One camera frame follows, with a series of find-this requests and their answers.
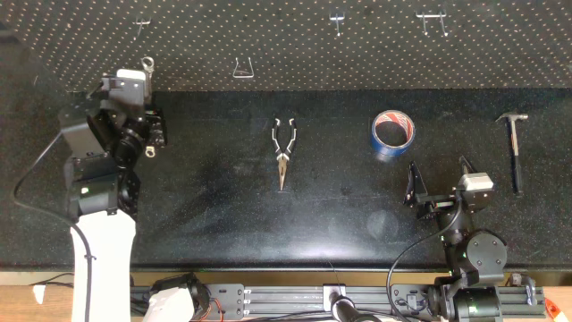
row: black work surface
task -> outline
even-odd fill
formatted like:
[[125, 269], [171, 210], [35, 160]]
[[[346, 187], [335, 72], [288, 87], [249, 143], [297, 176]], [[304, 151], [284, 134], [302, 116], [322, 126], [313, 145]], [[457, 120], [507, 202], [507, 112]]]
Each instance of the black work surface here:
[[[495, 183], [477, 227], [509, 244], [511, 269], [572, 268], [572, 92], [566, 90], [396, 90], [345, 92], [155, 93], [169, 146], [142, 157], [132, 269], [388, 269], [409, 244], [434, 233], [401, 205], [408, 162], [432, 194], [460, 178], [459, 156]], [[370, 127], [397, 109], [416, 125], [405, 155], [375, 159]], [[525, 196], [512, 193], [510, 146], [502, 113], [518, 110]], [[5, 114], [0, 263], [2, 269], [60, 269], [73, 262], [69, 229], [9, 204], [13, 182], [57, 131], [55, 114]], [[271, 142], [275, 116], [295, 117], [299, 138], [279, 192]], [[34, 137], [28, 121], [52, 118]], [[289, 138], [282, 126], [282, 145]], [[22, 197], [62, 209], [63, 162], [55, 152], [24, 184]], [[445, 268], [438, 240], [421, 245], [402, 268]]]

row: tape roll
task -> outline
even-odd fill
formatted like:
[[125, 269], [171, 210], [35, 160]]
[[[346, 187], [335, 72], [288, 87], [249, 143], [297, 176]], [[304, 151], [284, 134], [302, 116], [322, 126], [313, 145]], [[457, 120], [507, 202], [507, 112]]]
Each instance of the tape roll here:
[[[384, 122], [398, 124], [406, 133], [406, 142], [400, 146], [392, 146], [384, 143], [377, 135], [377, 127]], [[375, 151], [385, 156], [396, 157], [402, 155], [413, 142], [415, 137], [415, 125], [405, 113], [389, 110], [377, 115], [372, 124], [372, 146]]]

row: wooden surface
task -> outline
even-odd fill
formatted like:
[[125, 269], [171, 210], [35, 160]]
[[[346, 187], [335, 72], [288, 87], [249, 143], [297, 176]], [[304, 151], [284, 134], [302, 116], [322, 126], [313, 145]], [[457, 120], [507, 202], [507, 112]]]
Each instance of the wooden surface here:
[[[32, 286], [0, 286], [0, 321], [70, 321], [72, 318], [73, 290], [62, 286], [48, 286], [44, 304], [37, 304]], [[562, 309], [568, 319], [572, 318], [572, 287], [544, 287], [546, 297]], [[523, 319], [524, 322], [551, 321], [546, 319]]]

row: hammer head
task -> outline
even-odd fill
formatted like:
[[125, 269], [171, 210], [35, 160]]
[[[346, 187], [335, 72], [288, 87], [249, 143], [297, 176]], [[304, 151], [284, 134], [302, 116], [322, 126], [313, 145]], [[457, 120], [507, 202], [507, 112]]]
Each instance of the hammer head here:
[[507, 113], [505, 113], [505, 114], [499, 116], [499, 118], [497, 119], [497, 121], [499, 121], [500, 119], [503, 119], [503, 118], [505, 118], [505, 117], [509, 119], [509, 122], [513, 122], [513, 121], [516, 121], [516, 120], [525, 120], [525, 119], [527, 119], [527, 118], [528, 118], [528, 114], [519, 114], [519, 113], [517, 113], [517, 112], [507, 112]]

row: black pegboard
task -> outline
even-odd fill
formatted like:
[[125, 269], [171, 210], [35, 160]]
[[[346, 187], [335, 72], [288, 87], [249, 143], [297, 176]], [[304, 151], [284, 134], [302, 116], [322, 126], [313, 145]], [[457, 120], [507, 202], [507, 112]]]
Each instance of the black pegboard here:
[[572, 87], [569, 0], [4, 0], [0, 19], [69, 91], [145, 55], [157, 90]]

